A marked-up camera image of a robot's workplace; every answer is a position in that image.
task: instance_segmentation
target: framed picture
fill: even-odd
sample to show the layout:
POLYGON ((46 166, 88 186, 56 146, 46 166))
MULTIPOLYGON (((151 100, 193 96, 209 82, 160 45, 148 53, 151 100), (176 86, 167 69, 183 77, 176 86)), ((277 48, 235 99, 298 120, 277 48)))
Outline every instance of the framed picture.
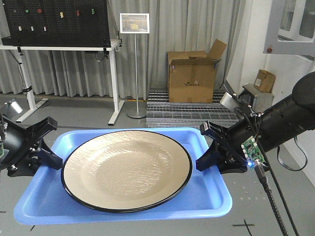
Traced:
POLYGON ((120 13, 120 33, 150 33, 148 13, 120 13))

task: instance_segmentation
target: plate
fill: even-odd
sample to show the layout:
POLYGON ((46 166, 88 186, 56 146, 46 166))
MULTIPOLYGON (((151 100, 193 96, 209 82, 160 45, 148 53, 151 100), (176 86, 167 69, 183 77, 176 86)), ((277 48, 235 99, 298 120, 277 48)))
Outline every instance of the plate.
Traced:
POLYGON ((79 203, 107 212, 134 212, 175 197, 192 172, 177 141, 151 131, 104 134, 79 146, 65 161, 62 182, 79 203))

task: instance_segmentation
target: white desk frame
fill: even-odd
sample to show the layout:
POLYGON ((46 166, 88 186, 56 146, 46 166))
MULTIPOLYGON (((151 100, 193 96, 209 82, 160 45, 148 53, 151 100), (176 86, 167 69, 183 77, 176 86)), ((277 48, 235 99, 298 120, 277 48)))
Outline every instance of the white desk frame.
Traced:
MULTIPOLYGON (((115 59, 115 50, 119 47, 119 39, 111 39, 111 47, 106 48, 106 51, 109 52, 109 60, 110 60, 110 72, 111 72, 111 80, 112 80, 112 89, 113 89, 113 100, 114 100, 114 113, 110 120, 108 121, 108 125, 114 125, 115 121, 121 111, 124 101, 119 101, 118 95, 118 82, 117 82, 117 72, 116 72, 116 59, 115 59)), ((103 48, 98 47, 29 47, 22 46, 20 47, 22 53, 18 54, 17 60, 21 63, 21 68, 23 72, 24 82, 26 88, 31 87, 30 75, 26 66, 23 66, 25 63, 23 51, 24 50, 45 50, 45 51, 103 51, 103 48)), ((18 50, 16 46, 4 46, 0 44, 0 50, 18 50)), ((27 99, 30 106, 30 109, 22 115, 20 118, 16 120, 16 122, 23 122, 27 117, 33 114, 40 106, 42 106, 48 99, 44 98, 39 101, 37 104, 35 103, 35 97, 32 90, 27 92, 27 99)))

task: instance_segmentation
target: gray floor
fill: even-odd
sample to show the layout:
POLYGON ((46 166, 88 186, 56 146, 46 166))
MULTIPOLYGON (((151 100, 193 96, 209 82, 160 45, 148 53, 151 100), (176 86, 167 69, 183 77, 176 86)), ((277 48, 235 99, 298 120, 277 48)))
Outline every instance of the gray floor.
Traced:
MULTIPOLYGON (((8 101, 12 96, 1 95, 0 103, 8 101)), ((16 96, 22 107, 27 108, 26 98, 16 96)), ((137 128, 146 127, 145 118, 131 119, 126 116, 128 111, 134 111, 135 102, 126 102, 114 126, 107 122, 113 112, 113 102, 103 98, 61 98, 52 97, 46 107, 26 119, 22 125, 31 125, 47 116, 58 121, 59 128, 45 136, 46 143, 51 146, 62 133, 76 129, 91 128, 137 128)), ((276 152, 267 153, 273 169, 278 177, 283 193, 291 210, 295 224, 301 236, 315 235, 315 188, 303 172, 293 173, 282 168, 276 161, 276 152)), ((292 157, 282 148, 282 157, 287 162, 294 163, 292 157)), ((284 207, 268 173, 269 183, 273 190, 279 211, 289 235, 294 232, 286 217, 284 207)), ((117 223, 95 223, 75 225, 41 225, 31 232, 31 226, 17 223, 13 217, 15 204, 26 189, 31 177, 6 176, 1 172, 0 179, 0 235, 11 236, 148 236, 148 235, 181 235, 181 236, 245 236, 249 235, 245 227, 235 227, 233 224, 243 224, 244 219, 250 226, 253 236, 276 236, 281 231, 273 216, 269 201, 253 171, 245 174, 223 175, 233 199, 232 210, 223 217, 191 220, 159 220, 131 221, 117 223)))

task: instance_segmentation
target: circuit board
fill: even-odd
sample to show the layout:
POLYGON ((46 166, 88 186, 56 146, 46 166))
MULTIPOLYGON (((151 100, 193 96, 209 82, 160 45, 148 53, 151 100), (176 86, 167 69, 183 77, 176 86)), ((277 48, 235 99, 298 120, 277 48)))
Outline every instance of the circuit board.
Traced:
POLYGON ((264 156, 261 154, 253 136, 250 136, 245 142, 243 142, 241 147, 249 167, 253 167, 253 163, 257 159, 260 160, 261 163, 265 162, 264 156))

